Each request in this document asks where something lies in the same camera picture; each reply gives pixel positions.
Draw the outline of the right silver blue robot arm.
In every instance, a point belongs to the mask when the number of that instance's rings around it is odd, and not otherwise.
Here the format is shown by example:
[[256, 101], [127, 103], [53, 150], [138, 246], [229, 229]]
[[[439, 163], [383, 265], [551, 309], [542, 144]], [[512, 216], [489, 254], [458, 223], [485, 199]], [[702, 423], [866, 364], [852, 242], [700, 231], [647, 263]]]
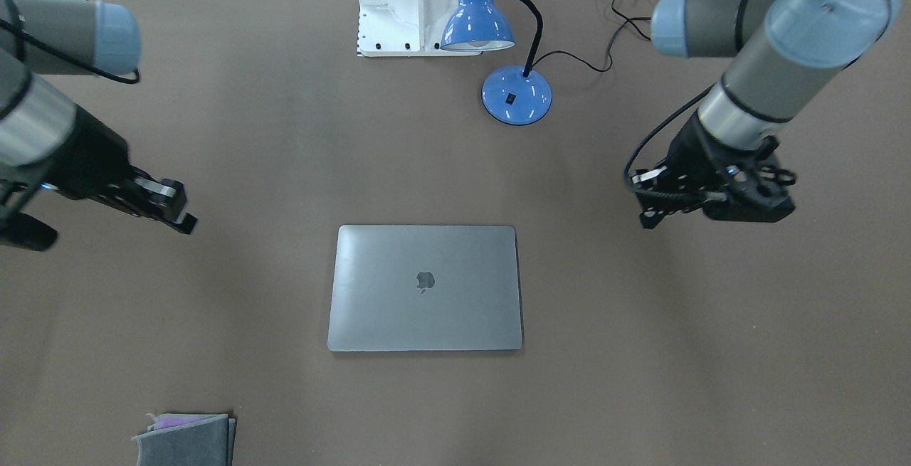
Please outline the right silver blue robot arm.
[[163, 223], [196, 226], [182, 183], [132, 164], [126, 139], [50, 81], [139, 83], [139, 24], [102, 0], [2, 0], [2, 243], [43, 250], [58, 235], [26, 214], [42, 190]]

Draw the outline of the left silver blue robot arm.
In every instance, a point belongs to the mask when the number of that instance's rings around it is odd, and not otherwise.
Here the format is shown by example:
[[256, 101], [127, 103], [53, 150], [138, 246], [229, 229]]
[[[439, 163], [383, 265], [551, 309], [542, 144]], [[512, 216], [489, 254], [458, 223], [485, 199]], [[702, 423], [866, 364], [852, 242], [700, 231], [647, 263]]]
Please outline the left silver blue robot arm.
[[626, 167], [654, 229], [674, 213], [776, 223], [794, 212], [793, 171], [779, 133], [837, 74], [884, 38], [901, 0], [660, 0], [651, 41], [677, 58], [731, 58], [720, 79], [683, 105], [689, 119], [665, 158]]

